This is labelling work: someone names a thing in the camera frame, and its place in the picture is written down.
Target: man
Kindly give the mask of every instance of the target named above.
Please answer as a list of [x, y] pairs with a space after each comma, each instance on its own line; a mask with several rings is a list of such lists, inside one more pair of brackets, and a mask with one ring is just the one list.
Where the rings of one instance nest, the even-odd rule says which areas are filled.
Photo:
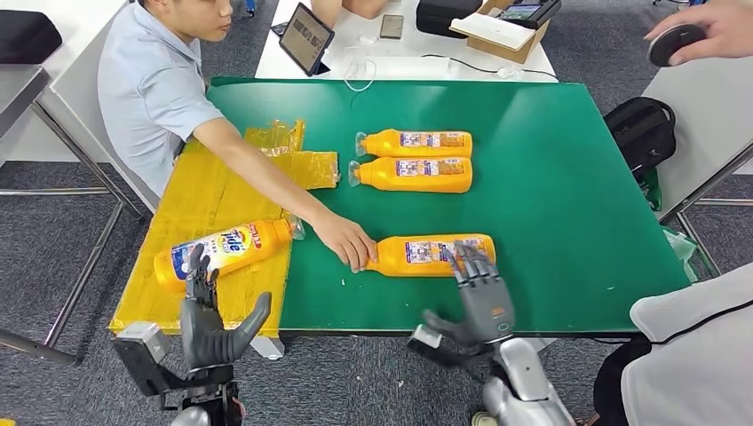
[[377, 17], [388, 0], [311, 0], [311, 10], [317, 18], [334, 28], [337, 15], [344, 7], [356, 15], [372, 20]]
[[160, 196], [181, 140], [194, 135], [249, 185], [311, 225], [354, 272], [361, 271], [376, 258], [375, 242], [244, 142], [204, 96], [199, 40], [225, 38], [232, 9], [230, 0], [138, 0], [126, 6], [113, 21], [99, 62], [107, 134], [123, 162]]
[[[707, 39], [677, 51], [670, 64], [753, 56], [753, 6], [712, 0], [668, 17], [647, 36], [696, 24]], [[637, 301], [630, 317], [646, 338], [610, 355], [594, 383], [598, 426], [753, 424], [753, 264], [664, 296]], [[718, 312], [734, 310], [699, 327]], [[662, 342], [673, 335], [664, 344]]]

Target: yellow tape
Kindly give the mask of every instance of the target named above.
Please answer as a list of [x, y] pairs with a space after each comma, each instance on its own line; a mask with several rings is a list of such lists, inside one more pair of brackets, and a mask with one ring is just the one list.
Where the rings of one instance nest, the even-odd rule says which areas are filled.
[[[334, 188], [339, 180], [337, 153], [300, 151], [305, 125], [273, 122], [268, 129], [247, 129], [244, 140], [258, 146], [305, 189]], [[133, 321], [155, 322], [165, 333], [179, 333], [180, 294], [157, 284], [154, 257], [161, 250], [242, 223], [281, 217], [282, 210], [231, 172], [209, 149], [192, 141], [178, 158], [152, 219], [123, 296], [109, 328], [119, 332]], [[258, 295], [272, 293], [272, 310], [260, 335], [276, 337], [282, 312], [289, 246], [263, 262], [218, 281], [218, 305], [226, 327], [237, 326]]]

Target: tide logo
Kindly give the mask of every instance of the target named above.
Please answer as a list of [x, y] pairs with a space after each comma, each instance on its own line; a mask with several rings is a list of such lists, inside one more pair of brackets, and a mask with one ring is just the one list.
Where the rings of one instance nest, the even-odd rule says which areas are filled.
[[239, 255], [246, 250], [248, 237], [239, 229], [233, 229], [227, 233], [221, 233], [218, 238], [218, 246], [223, 253]]

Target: orange plastic bottle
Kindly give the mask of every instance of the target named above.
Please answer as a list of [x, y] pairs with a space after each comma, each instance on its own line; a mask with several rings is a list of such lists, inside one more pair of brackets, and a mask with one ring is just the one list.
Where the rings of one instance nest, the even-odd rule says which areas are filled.
[[166, 290], [183, 292], [188, 259], [197, 244], [203, 244], [204, 255], [210, 257], [207, 269], [219, 269], [222, 276], [264, 260], [291, 240], [302, 240], [304, 236], [303, 225], [297, 217], [258, 220], [161, 251], [155, 256], [155, 275]]
[[377, 158], [348, 165], [348, 182], [372, 185], [382, 191], [464, 193], [471, 187], [471, 160], [449, 158]]
[[467, 131], [382, 130], [373, 135], [355, 135], [355, 153], [377, 157], [466, 157], [471, 158], [473, 140]]
[[388, 277], [452, 277], [452, 267], [443, 248], [455, 254], [455, 241], [462, 241], [496, 260], [494, 242], [483, 233], [390, 237], [376, 245], [377, 262], [366, 269]]

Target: green tabletop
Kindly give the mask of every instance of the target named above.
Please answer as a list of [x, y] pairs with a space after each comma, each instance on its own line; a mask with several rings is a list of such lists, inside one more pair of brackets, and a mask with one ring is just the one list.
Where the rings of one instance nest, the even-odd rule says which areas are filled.
[[[468, 193], [381, 192], [344, 179], [313, 194], [375, 240], [490, 235], [519, 333], [634, 331], [633, 302], [689, 284], [581, 84], [386, 81], [355, 93], [337, 81], [221, 78], [208, 97], [241, 130], [304, 119], [304, 148], [338, 151], [343, 174], [357, 131], [469, 131]], [[452, 279], [352, 274], [307, 231], [293, 245], [281, 330], [405, 331], [427, 308], [462, 318]]]

